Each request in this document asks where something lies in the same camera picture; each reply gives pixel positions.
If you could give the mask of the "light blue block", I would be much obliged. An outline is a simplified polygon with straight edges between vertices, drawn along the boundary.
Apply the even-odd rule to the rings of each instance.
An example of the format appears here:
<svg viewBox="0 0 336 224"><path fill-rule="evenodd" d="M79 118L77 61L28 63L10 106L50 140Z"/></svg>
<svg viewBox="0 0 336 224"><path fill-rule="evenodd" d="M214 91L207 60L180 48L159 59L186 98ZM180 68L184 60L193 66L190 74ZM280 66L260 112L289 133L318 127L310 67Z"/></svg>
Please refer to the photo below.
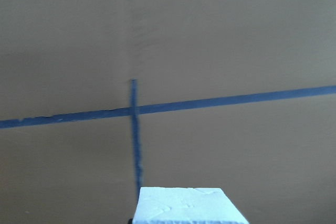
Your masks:
<svg viewBox="0 0 336 224"><path fill-rule="evenodd" d="M220 188L141 187L132 223L248 223Z"/></svg>

